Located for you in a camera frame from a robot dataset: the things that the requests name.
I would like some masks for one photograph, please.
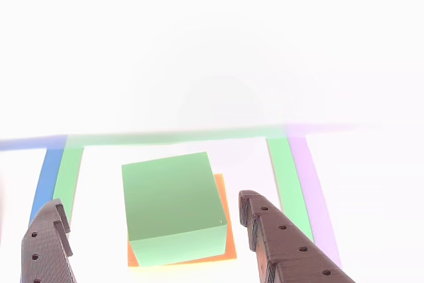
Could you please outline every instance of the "white background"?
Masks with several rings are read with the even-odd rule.
[[[422,3],[0,0],[0,136],[422,124]]]

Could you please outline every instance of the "cube front face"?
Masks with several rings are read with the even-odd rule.
[[[129,241],[141,266],[225,253],[227,218],[205,152],[122,171]]]
[[[160,266],[225,253],[227,225],[176,235],[131,241],[140,266]]]

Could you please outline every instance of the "colored tape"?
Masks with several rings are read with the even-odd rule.
[[[155,137],[156,140],[159,140],[159,142],[157,142],[158,144],[160,143],[173,143],[173,142],[184,142],[184,141],[192,141],[192,140],[202,140],[204,137],[201,136],[197,136],[196,134],[194,134],[191,138],[189,138],[189,134],[187,134],[187,136],[183,136],[183,135],[172,135],[172,134],[164,134],[161,135],[161,137],[159,137],[159,139],[157,139],[159,136]],[[217,137],[217,138],[223,138],[223,135],[221,135],[220,133],[216,133],[216,136],[211,135],[210,137]],[[83,146],[83,145],[92,145],[92,144],[143,144],[143,142],[145,142],[146,144],[155,144],[155,142],[153,142],[153,140],[150,139],[151,137],[148,137],[147,135],[144,134],[140,134],[140,135],[74,135],[69,137],[68,139],[68,143],[66,144],[66,147],[68,148],[69,145],[72,146]],[[277,140],[282,140],[282,139],[270,139],[268,140],[268,146],[270,145],[270,141],[271,141],[271,147],[270,147],[270,155],[271,158],[273,160],[273,164],[275,163],[275,160],[279,157],[281,157],[280,154],[285,154],[284,156],[282,156],[282,158],[286,158],[285,160],[282,160],[281,163],[277,164],[276,167],[274,167],[274,169],[277,169],[279,172],[283,172],[284,170],[286,172],[289,173],[289,175],[291,176],[297,176],[297,170],[296,170],[296,165],[295,162],[293,161],[293,156],[291,155],[292,151],[290,150],[290,144],[288,143],[287,139],[286,139],[286,144],[283,147],[283,149],[279,149],[279,147],[274,148],[275,146],[275,141]],[[79,148],[78,151],[81,155],[82,155],[82,147]],[[66,161],[68,162],[67,165],[69,165],[70,167],[74,167],[74,168],[79,168],[80,167],[80,162],[81,162],[81,155],[79,156],[73,156],[72,155],[73,152],[70,153],[64,153],[64,160],[65,158]],[[282,166],[285,166],[284,162],[287,161],[287,156],[286,155],[290,155],[288,158],[288,166],[281,168]],[[73,200],[74,200],[74,194],[75,194],[75,190],[76,190],[76,181],[78,180],[78,170],[79,169],[74,169],[72,168],[71,170],[69,170],[68,172],[66,172],[65,170],[65,166],[63,168],[63,173],[61,173],[58,176],[58,180],[60,180],[60,182],[58,181],[58,185],[62,184],[62,178],[65,179],[70,179],[73,180],[73,182],[71,183],[71,187],[66,188],[63,187],[63,189],[66,190],[66,197],[68,198],[68,203],[66,204],[68,207],[67,208],[67,214],[69,215],[69,218],[72,217],[72,214],[70,213],[70,211],[72,211],[72,205],[73,205]],[[296,185],[296,181],[295,178],[292,179],[293,182],[293,186],[296,189],[295,194],[297,194],[297,196],[294,193],[290,193],[287,191],[287,188],[283,187],[282,185],[284,185],[284,182],[281,183],[281,178],[277,178],[276,177],[276,181],[279,187],[279,193],[280,193],[280,199],[282,200],[282,205],[285,207],[285,211],[288,208],[289,209],[289,214],[290,214],[290,210],[297,210],[299,209],[300,211],[302,211],[301,215],[303,217],[294,217],[294,219],[298,218],[299,221],[296,224],[302,225],[301,227],[303,228],[304,232],[309,233],[308,236],[311,239],[314,239],[313,236],[313,230],[312,230],[312,226],[311,226],[311,222],[309,220],[309,212],[307,209],[307,205],[305,203],[306,198],[304,198],[303,196],[303,190],[302,190],[302,186],[301,186],[301,182],[299,180],[299,177],[297,177],[297,185]],[[317,189],[314,190],[314,192],[321,192],[320,194],[317,194],[317,196],[321,196],[323,197],[322,191],[321,189]],[[315,212],[311,211],[311,214],[315,217],[316,214]],[[329,221],[329,219],[326,219],[326,225],[323,225],[321,223],[321,227],[330,227],[330,229],[332,229],[331,227],[331,223]],[[332,254],[329,253],[330,255],[333,255],[332,257],[334,258],[335,255],[338,255],[338,252],[336,254]]]
[[[6,150],[22,149],[63,149],[66,142],[66,135],[56,135],[47,137],[32,137],[30,139],[7,139],[0,141],[0,152]]]
[[[312,229],[287,138],[268,139],[281,205],[285,215],[312,241]]]
[[[34,202],[30,214],[29,223],[43,205],[53,199],[54,188],[58,178],[60,162],[62,161],[63,149],[48,149],[42,164],[40,177],[34,195]]]
[[[65,148],[53,193],[53,199],[59,198],[62,200],[69,220],[71,220],[72,216],[82,154],[83,148]]]
[[[305,137],[288,137],[315,244],[339,267],[341,260],[329,211]]]

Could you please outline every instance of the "dark gray gripper finger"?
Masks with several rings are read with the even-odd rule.
[[[60,199],[46,203],[22,239],[22,283],[76,283],[68,261],[72,256],[69,232]]]
[[[264,196],[243,190],[238,208],[256,252],[260,283],[354,283]]]

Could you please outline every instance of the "green stripe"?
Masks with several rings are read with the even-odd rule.
[[[134,134],[87,134],[70,135],[67,147],[106,146],[106,145],[153,145],[176,144],[180,142],[212,141],[220,139],[248,139],[254,137],[285,136],[282,126],[248,127],[237,129],[215,129],[213,131],[175,131]]]
[[[62,200],[69,220],[72,216],[82,153],[83,148],[68,147],[68,143],[66,143],[53,193],[53,199],[60,198]]]
[[[312,241],[312,228],[287,138],[268,139],[268,149],[285,215]]]

